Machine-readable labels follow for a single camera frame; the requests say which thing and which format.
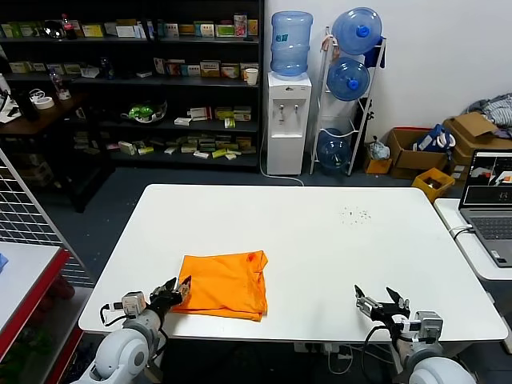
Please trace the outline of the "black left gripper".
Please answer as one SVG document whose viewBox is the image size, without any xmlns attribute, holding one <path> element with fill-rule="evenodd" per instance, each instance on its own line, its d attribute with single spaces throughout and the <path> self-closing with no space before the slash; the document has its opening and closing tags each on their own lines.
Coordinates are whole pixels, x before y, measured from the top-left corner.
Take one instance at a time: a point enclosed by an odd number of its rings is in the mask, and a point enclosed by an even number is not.
<svg viewBox="0 0 512 384">
<path fill-rule="evenodd" d="M 156 287 L 150 295 L 150 309 L 158 316 L 166 316 L 169 310 L 182 303 L 190 292 L 191 276 L 179 283 L 176 290 L 177 278 L 174 277 L 164 284 Z"/>
</svg>

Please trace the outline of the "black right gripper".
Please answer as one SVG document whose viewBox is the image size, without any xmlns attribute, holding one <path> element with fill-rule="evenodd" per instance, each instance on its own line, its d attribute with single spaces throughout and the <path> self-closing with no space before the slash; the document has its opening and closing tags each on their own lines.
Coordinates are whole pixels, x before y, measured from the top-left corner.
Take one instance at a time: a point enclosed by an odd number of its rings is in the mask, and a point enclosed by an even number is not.
<svg viewBox="0 0 512 384">
<path fill-rule="evenodd" d="M 356 307 L 372 321 L 381 322 L 386 327 L 393 327 L 395 324 L 393 316 L 401 315 L 405 318 L 410 316 L 409 300 L 389 287 L 386 288 L 386 291 L 394 304 L 376 302 L 371 297 L 366 296 L 358 285 L 354 286 L 354 290 Z"/>
</svg>

